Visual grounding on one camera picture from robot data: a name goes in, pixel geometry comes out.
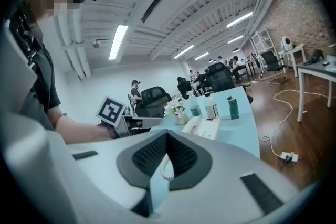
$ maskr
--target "white flowers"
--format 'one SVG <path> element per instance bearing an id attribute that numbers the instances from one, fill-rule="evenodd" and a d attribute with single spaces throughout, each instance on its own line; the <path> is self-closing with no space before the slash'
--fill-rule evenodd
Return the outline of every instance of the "white flowers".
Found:
<path id="1" fill-rule="evenodd" d="M 185 113 L 185 107 L 183 107 L 183 101 L 178 101 L 174 99 L 169 101 L 168 104 L 164 107 L 164 115 L 175 114 L 179 118 L 182 118 Z"/>

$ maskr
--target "ceiling light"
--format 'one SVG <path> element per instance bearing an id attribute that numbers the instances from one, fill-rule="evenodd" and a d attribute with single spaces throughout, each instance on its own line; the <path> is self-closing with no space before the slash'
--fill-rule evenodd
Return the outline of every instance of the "ceiling light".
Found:
<path id="1" fill-rule="evenodd" d="M 240 36 L 240 37 L 236 37 L 235 39 L 233 39 L 233 40 L 230 40 L 229 42 L 228 42 L 228 44 L 230 44 L 231 42 L 233 42 L 233 41 L 236 41 L 236 40 L 238 40 L 238 39 L 241 39 L 243 36 Z"/>
<path id="2" fill-rule="evenodd" d="M 183 53 L 189 51 L 189 50 L 192 49 L 192 48 L 194 48 L 194 45 L 191 45 L 191 46 L 187 47 L 185 50 L 181 51 L 178 55 L 176 55 L 176 56 L 174 57 L 174 59 L 180 57 Z"/>
<path id="3" fill-rule="evenodd" d="M 242 16 L 241 18 L 234 20 L 232 23 L 229 23 L 226 27 L 229 28 L 230 26 L 240 22 L 241 20 L 244 20 L 245 18 L 250 17 L 252 14 L 253 14 L 253 12 L 250 12 L 250 13 Z"/>
<path id="4" fill-rule="evenodd" d="M 127 25 L 118 25 L 112 42 L 109 60 L 115 60 L 115 58 L 117 57 L 120 44 L 122 42 L 122 39 L 124 38 L 127 28 Z"/>
<path id="5" fill-rule="evenodd" d="M 201 56 L 198 56 L 197 58 L 195 58 L 195 60 L 199 60 L 199 58 L 202 58 L 202 57 L 204 57 L 204 56 L 206 56 L 208 54 L 209 54 L 209 52 L 206 52 L 206 53 L 202 54 Z"/>

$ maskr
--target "flower pot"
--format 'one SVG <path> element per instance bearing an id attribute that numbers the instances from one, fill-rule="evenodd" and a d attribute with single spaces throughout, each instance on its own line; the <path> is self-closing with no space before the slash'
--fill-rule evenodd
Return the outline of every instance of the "flower pot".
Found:
<path id="1" fill-rule="evenodd" d="M 184 125 L 189 121 L 189 117 L 186 113 L 184 113 L 181 118 L 179 118 L 177 115 L 174 115 L 174 117 L 176 125 Z"/>

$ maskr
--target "wooden floor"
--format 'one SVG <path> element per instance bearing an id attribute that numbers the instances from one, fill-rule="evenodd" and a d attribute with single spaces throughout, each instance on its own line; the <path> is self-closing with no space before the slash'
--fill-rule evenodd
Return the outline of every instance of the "wooden floor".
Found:
<path id="1" fill-rule="evenodd" d="M 290 112 L 289 105 L 273 99 L 273 96 L 287 89 L 299 90 L 299 79 L 295 78 L 292 69 L 287 70 L 288 80 L 277 86 L 269 84 L 268 80 L 257 80 L 246 89 L 248 95 L 254 98 L 251 104 L 257 124 L 260 158 L 281 171 L 300 189 L 316 182 L 326 171 L 324 167 L 330 160 L 331 150 L 336 138 L 336 99 L 332 99 L 331 108 L 327 108 L 327 98 L 318 95 L 305 94 L 303 120 L 297 122 L 299 108 L 298 92 L 283 92 L 278 99 L 289 102 L 293 107 L 291 116 L 280 126 L 272 138 L 276 154 L 295 152 L 299 155 L 296 164 L 286 164 L 276 157 L 270 148 L 269 141 L 261 141 L 264 135 L 271 136 L 278 124 Z M 264 78 L 274 73 L 266 72 Z M 305 75 L 305 92 L 316 92 L 328 96 L 328 81 Z M 333 97 L 336 97 L 336 85 L 333 85 Z"/>

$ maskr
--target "brick wall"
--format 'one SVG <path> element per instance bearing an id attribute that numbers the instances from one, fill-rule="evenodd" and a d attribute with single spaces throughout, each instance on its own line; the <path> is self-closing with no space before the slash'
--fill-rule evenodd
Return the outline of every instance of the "brick wall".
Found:
<path id="1" fill-rule="evenodd" d="M 271 28 L 269 34 L 277 51 L 281 51 L 280 39 L 287 36 L 293 44 L 305 44 L 307 59 L 314 49 L 336 42 L 335 29 L 322 0 L 273 0 L 257 31 L 265 27 Z M 253 51 L 249 41 L 243 51 Z M 296 58 L 301 61 L 300 53 Z"/>

